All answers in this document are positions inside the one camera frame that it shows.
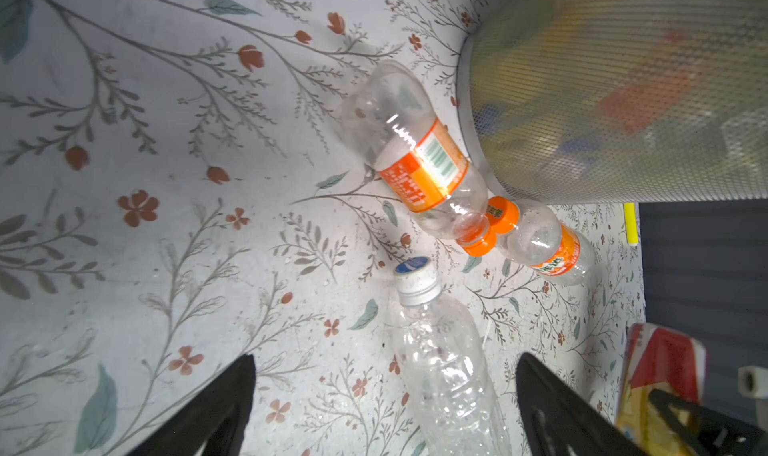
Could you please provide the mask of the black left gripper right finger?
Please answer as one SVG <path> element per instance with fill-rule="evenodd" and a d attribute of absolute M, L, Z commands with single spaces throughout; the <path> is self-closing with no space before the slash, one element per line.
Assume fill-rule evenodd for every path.
<path fill-rule="evenodd" d="M 533 455 L 642 455 L 533 354 L 516 369 L 518 407 Z"/>

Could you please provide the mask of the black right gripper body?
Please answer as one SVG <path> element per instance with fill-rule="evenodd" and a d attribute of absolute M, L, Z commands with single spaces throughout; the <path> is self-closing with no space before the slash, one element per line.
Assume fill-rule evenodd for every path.
<path fill-rule="evenodd" d="M 649 402 L 694 455 L 767 455 L 767 433 L 757 426 L 653 389 Z"/>

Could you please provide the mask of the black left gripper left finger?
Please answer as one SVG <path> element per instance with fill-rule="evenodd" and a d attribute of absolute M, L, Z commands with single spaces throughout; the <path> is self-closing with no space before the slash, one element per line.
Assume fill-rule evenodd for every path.
<path fill-rule="evenodd" d="M 254 357 L 243 355 L 167 420 L 133 455 L 238 455 L 256 387 Z"/>

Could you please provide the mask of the red yellow tea bottle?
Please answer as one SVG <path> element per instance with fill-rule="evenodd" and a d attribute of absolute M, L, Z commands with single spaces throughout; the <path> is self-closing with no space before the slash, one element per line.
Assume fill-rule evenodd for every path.
<path fill-rule="evenodd" d="M 690 455 L 692 450 L 651 404 L 656 389 L 699 404 L 704 395 L 707 350 L 676 330 L 636 323 L 628 333 L 618 430 L 649 455 Z"/>

